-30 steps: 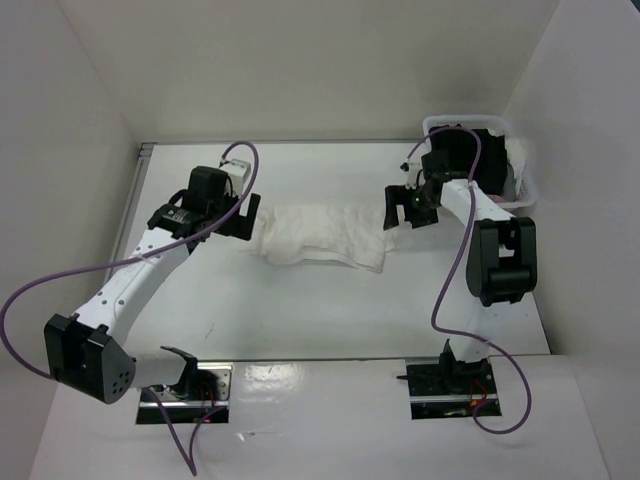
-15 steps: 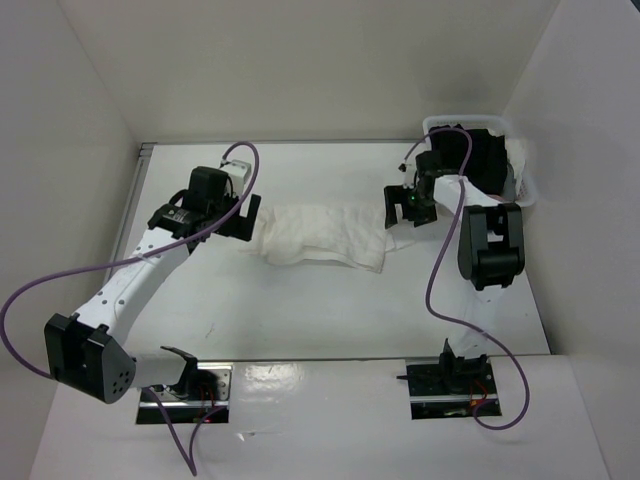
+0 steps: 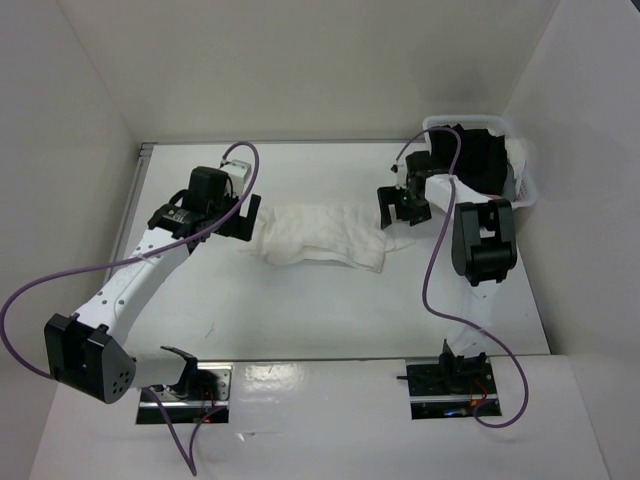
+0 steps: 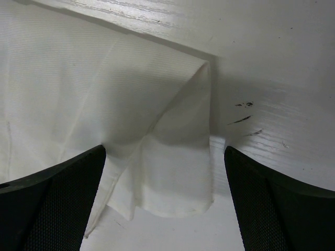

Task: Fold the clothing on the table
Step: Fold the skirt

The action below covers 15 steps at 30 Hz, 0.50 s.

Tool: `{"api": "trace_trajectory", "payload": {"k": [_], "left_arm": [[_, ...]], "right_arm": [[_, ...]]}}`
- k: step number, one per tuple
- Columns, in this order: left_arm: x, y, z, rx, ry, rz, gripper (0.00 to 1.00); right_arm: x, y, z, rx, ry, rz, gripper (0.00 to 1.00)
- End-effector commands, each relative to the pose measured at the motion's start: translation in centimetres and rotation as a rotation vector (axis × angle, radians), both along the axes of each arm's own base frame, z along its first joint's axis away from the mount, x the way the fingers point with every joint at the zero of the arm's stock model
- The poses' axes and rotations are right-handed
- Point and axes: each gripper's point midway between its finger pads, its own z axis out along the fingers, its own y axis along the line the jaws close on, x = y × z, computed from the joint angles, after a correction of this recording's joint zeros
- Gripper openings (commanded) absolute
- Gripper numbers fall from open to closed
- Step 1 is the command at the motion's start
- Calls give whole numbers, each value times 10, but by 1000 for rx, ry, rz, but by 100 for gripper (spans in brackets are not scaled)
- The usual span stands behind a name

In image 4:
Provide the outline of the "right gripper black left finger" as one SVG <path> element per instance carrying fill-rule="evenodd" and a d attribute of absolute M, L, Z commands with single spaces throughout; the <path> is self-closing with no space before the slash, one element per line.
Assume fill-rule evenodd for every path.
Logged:
<path fill-rule="evenodd" d="M 1 184 L 1 250 L 79 250 L 105 165 L 98 145 Z"/>

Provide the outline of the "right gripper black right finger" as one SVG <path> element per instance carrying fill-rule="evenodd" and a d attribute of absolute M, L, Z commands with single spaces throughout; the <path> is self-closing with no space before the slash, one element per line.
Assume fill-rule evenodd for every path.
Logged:
<path fill-rule="evenodd" d="M 245 250 L 334 250 L 334 191 L 286 176 L 231 146 L 224 161 Z"/>

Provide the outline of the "white pleated skirt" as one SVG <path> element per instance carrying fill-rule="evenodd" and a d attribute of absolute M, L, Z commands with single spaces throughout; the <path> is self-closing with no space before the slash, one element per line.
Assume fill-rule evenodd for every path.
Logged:
<path fill-rule="evenodd" d="M 105 206 L 166 218 L 213 202 L 210 66 L 82 18 L 1 1 L 1 181 L 97 145 L 106 163 L 86 235 Z"/>

